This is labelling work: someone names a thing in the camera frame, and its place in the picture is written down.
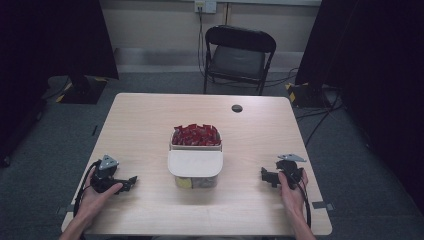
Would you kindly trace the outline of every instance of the red objects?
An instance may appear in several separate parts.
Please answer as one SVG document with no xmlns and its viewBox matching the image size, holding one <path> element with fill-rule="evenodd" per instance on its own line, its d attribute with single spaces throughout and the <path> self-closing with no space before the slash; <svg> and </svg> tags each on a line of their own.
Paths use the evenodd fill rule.
<svg viewBox="0 0 424 240">
<path fill-rule="evenodd" d="M 184 146 L 219 146 L 221 139 L 218 130 L 212 125 L 190 124 L 187 127 L 174 127 L 173 145 Z"/>
</svg>

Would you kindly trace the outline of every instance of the wooden tabletop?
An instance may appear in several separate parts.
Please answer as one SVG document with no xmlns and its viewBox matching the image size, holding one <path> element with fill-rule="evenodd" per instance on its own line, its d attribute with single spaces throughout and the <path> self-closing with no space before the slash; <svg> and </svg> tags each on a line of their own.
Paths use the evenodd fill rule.
<svg viewBox="0 0 424 240">
<path fill-rule="evenodd" d="M 238 104 L 243 111 L 235 113 Z M 175 126 L 211 124 L 220 132 L 224 165 L 210 189 L 178 188 L 167 165 Z M 87 168 L 103 155 L 119 161 L 114 177 L 138 176 L 130 192 L 114 195 L 86 234 L 292 235 L 279 190 L 261 180 L 276 172 L 277 155 L 294 153 L 309 178 L 309 201 L 322 196 L 291 105 L 260 96 L 121 93 L 117 95 Z M 312 231 L 328 235 L 325 208 L 312 210 Z M 72 214 L 62 225 L 65 229 Z"/>
</svg>

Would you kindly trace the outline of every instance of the plastic container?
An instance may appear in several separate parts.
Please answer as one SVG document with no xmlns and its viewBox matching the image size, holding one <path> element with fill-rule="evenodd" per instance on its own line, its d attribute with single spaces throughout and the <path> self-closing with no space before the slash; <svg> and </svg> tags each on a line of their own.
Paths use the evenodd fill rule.
<svg viewBox="0 0 424 240">
<path fill-rule="evenodd" d="M 222 144 L 219 146 L 182 146 L 169 143 L 168 169 L 181 188 L 212 188 L 217 185 L 223 166 Z"/>
</svg>

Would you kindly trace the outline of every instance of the black circular object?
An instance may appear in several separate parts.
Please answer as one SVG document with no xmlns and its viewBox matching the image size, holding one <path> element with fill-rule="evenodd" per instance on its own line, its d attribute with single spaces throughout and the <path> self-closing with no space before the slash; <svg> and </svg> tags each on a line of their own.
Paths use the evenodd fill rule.
<svg viewBox="0 0 424 240">
<path fill-rule="evenodd" d="M 233 112 L 236 112 L 236 113 L 239 113 L 239 112 L 243 111 L 243 107 L 240 106 L 240 105 L 237 105 L 237 104 L 233 105 L 231 107 L 231 109 L 233 110 Z"/>
</svg>

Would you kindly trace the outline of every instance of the chair backrest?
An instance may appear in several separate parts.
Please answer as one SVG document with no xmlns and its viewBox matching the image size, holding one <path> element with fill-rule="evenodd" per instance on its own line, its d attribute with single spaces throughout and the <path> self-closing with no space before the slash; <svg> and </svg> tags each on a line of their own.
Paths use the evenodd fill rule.
<svg viewBox="0 0 424 240">
<path fill-rule="evenodd" d="M 208 29 L 205 40 L 208 48 L 210 43 L 271 54 L 275 52 L 277 46 L 274 38 L 265 32 L 229 25 L 218 25 Z"/>
</svg>

